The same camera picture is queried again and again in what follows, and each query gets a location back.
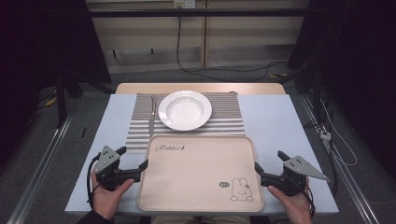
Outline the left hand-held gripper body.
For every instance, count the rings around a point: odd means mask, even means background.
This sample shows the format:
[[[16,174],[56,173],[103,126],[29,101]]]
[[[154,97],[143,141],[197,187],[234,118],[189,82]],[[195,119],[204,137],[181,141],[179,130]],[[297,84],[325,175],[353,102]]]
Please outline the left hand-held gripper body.
[[[126,171],[120,168],[120,155],[116,153],[116,150],[104,146],[94,168],[97,181],[105,189],[115,190],[124,181],[128,180]]]

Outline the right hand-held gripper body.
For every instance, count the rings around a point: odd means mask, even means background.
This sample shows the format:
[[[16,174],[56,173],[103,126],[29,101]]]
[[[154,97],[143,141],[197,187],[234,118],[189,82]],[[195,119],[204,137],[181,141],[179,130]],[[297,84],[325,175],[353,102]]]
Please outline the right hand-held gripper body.
[[[295,196],[305,189],[306,178],[314,177],[330,182],[330,178],[324,175],[302,156],[290,157],[283,161],[283,173],[281,175],[281,191],[288,196]]]

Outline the beige tray with rabbit print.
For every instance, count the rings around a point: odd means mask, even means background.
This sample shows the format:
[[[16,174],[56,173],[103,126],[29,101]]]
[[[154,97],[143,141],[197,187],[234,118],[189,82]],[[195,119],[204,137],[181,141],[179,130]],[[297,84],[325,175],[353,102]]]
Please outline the beige tray with rabbit print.
[[[150,139],[138,206],[152,212],[239,212],[263,209],[255,149],[245,136]]]

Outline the person's right hand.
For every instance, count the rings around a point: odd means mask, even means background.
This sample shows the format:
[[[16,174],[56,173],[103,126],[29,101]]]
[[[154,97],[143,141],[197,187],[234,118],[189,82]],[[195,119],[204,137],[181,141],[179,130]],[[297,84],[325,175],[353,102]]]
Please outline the person's right hand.
[[[313,224],[311,205],[307,199],[308,188],[292,197],[287,196],[274,186],[269,186],[267,189],[282,203],[291,224]]]

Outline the person's left hand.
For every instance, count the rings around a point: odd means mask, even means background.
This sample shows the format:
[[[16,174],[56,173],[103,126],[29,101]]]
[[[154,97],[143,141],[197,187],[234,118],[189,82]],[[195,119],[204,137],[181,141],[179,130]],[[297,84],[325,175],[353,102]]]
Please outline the person's left hand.
[[[128,179],[115,190],[110,191],[99,184],[95,172],[91,173],[91,178],[95,186],[92,193],[93,210],[104,219],[111,221],[117,214],[122,195],[132,186],[134,180]]]

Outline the silver table knife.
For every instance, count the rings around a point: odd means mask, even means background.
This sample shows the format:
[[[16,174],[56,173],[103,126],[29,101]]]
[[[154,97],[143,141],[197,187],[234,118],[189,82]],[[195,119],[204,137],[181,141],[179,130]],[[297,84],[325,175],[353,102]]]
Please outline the silver table knife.
[[[155,112],[156,112],[156,96],[151,95],[151,112],[150,112],[150,117],[148,119],[148,133],[150,137],[153,136],[154,134]]]

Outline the striped placemat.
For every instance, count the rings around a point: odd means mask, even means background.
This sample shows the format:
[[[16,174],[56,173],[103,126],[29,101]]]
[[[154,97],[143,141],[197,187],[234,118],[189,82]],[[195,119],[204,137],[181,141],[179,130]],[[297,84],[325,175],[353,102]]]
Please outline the striped placemat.
[[[176,131],[165,126],[159,116],[158,108],[162,99],[168,94],[156,96],[154,135],[158,134],[193,134],[193,135],[243,135],[245,133],[237,94],[235,92],[202,93],[212,104],[209,121],[191,131]],[[138,94],[126,137],[127,151],[143,153],[149,143],[149,117],[151,112],[151,95]]]

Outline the white deep plate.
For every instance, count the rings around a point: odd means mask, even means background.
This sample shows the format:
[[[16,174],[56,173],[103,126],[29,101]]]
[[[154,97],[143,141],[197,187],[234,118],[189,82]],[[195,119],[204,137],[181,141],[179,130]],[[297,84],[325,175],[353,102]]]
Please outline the white deep plate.
[[[158,108],[161,122],[176,131],[191,131],[206,124],[212,104],[200,92],[176,91],[165,96]]]

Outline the black metal stand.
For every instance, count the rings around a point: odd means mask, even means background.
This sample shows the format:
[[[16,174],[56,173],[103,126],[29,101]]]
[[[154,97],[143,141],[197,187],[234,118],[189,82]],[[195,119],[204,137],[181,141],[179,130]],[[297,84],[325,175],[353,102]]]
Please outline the black metal stand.
[[[324,119],[320,114],[320,76],[316,60],[307,60],[290,74],[282,77],[278,83],[285,84],[292,79],[294,80],[295,88],[298,93],[312,92],[314,118],[318,124],[322,123]]]
[[[60,67],[56,77],[56,98],[58,102],[58,124],[60,128],[67,118],[65,93],[71,98],[80,98],[83,94],[78,84],[78,76],[70,69]]]

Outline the dark curtain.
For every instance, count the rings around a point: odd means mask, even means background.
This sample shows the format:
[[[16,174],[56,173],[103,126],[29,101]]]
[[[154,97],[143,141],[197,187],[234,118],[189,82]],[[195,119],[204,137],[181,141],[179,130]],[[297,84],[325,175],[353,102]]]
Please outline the dark curtain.
[[[309,0],[289,68],[308,63],[396,180],[396,0]]]
[[[39,103],[60,79],[111,81],[87,0],[0,0],[0,168],[17,150]]]

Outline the metal floor rail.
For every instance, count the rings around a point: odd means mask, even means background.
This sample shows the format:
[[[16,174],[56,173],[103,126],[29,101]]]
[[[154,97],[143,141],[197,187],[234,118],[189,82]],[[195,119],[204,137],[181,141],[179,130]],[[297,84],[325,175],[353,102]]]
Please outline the metal floor rail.
[[[360,213],[363,222],[365,224],[380,224],[378,218],[375,215],[373,207],[370,205],[367,197],[364,195],[354,176],[349,171],[351,167],[355,167],[358,164],[358,158],[356,156],[356,153],[334,127],[332,118],[329,115],[329,111],[325,106],[324,102],[320,100],[321,109],[324,110],[326,120],[329,122],[329,126],[326,126],[323,123],[317,123],[316,119],[314,118],[313,103],[311,102],[307,94],[300,95],[300,99],[304,105],[308,117],[310,118],[310,121],[313,123],[313,127],[317,130],[318,134],[320,131],[326,131],[332,135],[332,139],[330,141],[322,140],[320,138],[319,139],[321,141],[321,144],[324,146],[325,152],[330,157],[331,165],[334,167],[338,178],[344,183],[344,186],[346,187],[349,196],[351,197],[358,212]],[[342,157],[336,144],[332,142],[332,140],[334,139],[339,139],[343,142],[344,146],[351,153],[353,161],[346,161]]]
[[[53,159],[64,140],[73,116],[68,115],[62,124],[56,128],[56,131],[47,147],[43,158],[41,159],[35,172],[32,174],[28,186],[25,188],[22,196],[18,200],[16,207],[10,215],[7,224],[23,224],[35,201],[35,198],[43,184],[43,181],[50,169]]]

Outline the white wall outlet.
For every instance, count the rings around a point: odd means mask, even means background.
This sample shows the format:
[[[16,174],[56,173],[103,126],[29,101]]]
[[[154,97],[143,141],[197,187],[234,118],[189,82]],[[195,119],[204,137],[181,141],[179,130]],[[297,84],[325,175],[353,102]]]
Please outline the white wall outlet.
[[[195,9],[195,0],[173,0],[174,8],[176,9]]]

